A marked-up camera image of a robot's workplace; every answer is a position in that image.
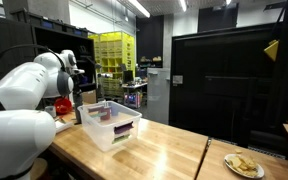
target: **box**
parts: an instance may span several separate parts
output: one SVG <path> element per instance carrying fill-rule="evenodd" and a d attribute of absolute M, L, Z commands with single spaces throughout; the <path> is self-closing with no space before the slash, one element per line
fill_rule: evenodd
<path fill-rule="evenodd" d="M 82 93 L 83 102 L 94 104 L 96 103 L 96 91 L 89 91 Z"/>
<path fill-rule="evenodd" d="M 104 152 L 137 137 L 139 112 L 114 101 L 83 105 L 78 110 L 84 131 Z"/>

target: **ceiling light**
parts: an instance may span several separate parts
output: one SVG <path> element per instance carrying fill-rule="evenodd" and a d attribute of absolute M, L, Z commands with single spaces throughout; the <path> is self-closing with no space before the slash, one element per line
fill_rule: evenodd
<path fill-rule="evenodd" d="M 183 8 L 183 11 L 185 12 L 186 8 L 187 8 L 186 2 L 185 2 L 185 0 L 180 0 L 180 2 L 181 2 L 181 6 Z"/>
<path fill-rule="evenodd" d="M 150 17 L 150 13 L 137 1 L 137 0 L 128 0 L 132 3 L 141 13 L 143 13 L 146 17 Z"/>

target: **rack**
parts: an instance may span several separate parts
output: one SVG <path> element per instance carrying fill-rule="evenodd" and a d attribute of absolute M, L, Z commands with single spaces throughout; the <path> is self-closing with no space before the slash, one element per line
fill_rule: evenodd
<path fill-rule="evenodd" d="M 108 32 L 88 36 L 94 40 L 94 54 L 97 63 L 102 66 L 101 73 L 112 74 L 111 78 L 103 78 L 105 95 L 123 96 L 121 80 L 123 76 L 120 64 L 135 75 L 135 40 L 134 37 L 122 32 Z"/>

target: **red object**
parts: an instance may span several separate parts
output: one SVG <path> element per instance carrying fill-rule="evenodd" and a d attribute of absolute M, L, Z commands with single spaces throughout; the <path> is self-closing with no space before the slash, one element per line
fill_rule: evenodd
<path fill-rule="evenodd" d="M 54 106 L 58 114 L 67 114 L 72 111 L 72 103 L 67 98 L 58 98 Z"/>

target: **cardboard box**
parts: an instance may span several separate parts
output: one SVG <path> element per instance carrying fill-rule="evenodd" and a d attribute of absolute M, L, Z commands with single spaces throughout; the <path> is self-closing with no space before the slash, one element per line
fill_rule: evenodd
<path fill-rule="evenodd" d="M 96 91 L 89 91 L 82 93 L 83 102 L 94 104 L 96 102 Z"/>

